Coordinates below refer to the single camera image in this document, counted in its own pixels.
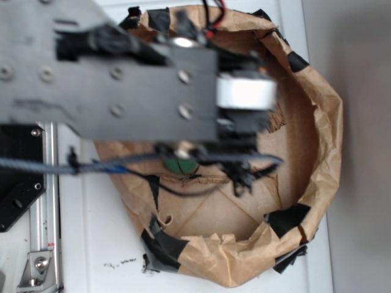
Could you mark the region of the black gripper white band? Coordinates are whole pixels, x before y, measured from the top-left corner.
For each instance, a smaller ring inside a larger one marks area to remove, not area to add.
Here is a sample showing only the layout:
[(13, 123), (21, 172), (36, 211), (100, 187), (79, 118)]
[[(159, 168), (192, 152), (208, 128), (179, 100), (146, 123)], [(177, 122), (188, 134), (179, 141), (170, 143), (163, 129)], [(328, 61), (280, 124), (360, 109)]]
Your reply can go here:
[(269, 125), (277, 104), (277, 82), (257, 54), (218, 53), (217, 134), (220, 151), (257, 149), (257, 135)]

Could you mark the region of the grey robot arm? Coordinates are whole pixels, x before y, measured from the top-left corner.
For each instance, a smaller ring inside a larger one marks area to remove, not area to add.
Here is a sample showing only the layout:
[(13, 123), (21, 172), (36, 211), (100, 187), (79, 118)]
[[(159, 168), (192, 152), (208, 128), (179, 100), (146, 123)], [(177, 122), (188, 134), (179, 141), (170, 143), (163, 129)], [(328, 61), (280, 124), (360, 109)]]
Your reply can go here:
[(1, 123), (63, 123), (97, 141), (250, 142), (277, 84), (210, 30), (189, 7), (116, 24), (94, 1), (2, 1)]

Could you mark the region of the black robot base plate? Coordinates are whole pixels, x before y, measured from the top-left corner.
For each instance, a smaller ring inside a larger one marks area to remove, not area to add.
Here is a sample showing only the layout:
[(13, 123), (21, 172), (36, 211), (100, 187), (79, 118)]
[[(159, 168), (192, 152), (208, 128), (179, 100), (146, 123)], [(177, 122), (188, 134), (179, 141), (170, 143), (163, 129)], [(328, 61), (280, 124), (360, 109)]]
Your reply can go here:
[[(37, 124), (1, 125), (1, 157), (42, 163), (44, 133)], [(45, 189), (43, 174), (1, 167), (1, 232), (11, 229)]]

